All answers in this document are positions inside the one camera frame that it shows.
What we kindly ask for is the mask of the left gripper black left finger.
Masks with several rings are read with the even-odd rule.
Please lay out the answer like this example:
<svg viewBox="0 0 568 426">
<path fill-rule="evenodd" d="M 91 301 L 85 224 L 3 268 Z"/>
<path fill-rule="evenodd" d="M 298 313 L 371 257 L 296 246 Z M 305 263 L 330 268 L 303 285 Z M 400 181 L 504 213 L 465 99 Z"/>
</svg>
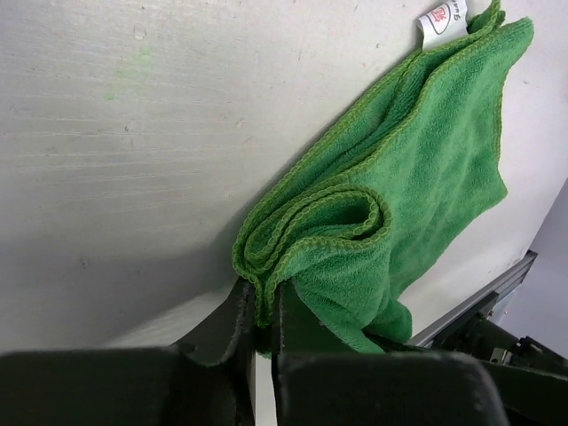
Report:
<svg viewBox="0 0 568 426">
<path fill-rule="evenodd" d="M 228 297 L 176 342 L 179 425 L 255 423 L 255 298 L 238 279 Z"/>
</svg>

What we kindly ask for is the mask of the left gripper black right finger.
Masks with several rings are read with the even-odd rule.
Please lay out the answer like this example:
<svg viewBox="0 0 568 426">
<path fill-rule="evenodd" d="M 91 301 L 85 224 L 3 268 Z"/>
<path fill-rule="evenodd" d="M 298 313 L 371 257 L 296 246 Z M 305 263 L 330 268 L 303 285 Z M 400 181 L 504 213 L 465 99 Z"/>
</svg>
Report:
<svg viewBox="0 0 568 426">
<path fill-rule="evenodd" d="M 272 382 L 279 425 L 421 425 L 418 358 L 364 355 L 330 332 L 282 286 L 272 323 Z"/>
</svg>

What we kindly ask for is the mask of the green towel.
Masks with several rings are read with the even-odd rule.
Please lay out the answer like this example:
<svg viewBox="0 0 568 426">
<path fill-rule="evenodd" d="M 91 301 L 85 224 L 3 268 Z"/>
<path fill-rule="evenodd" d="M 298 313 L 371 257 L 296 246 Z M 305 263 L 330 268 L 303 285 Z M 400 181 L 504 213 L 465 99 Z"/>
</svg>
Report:
<svg viewBox="0 0 568 426">
<path fill-rule="evenodd" d="M 500 203 L 501 104 L 533 22 L 499 2 L 464 37 L 411 53 L 369 87 L 248 213 L 233 268 L 268 327 L 278 287 L 341 341 L 380 353 L 413 333 L 401 294 Z"/>
</svg>

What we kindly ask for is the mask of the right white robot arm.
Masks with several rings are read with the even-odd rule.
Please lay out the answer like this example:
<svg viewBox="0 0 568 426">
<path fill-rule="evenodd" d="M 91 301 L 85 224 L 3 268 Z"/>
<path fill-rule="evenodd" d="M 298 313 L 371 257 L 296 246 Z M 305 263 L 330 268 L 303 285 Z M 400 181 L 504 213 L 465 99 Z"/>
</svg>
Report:
<svg viewBox="0 0 568 426">
<path fill-rule="evenodd" d="M 480 314 L 447 327 L 431 347 L 483 361 L 498 384 L 567 392 L 566 358 L 530 336 L 512 335 Z"/>
</svg>

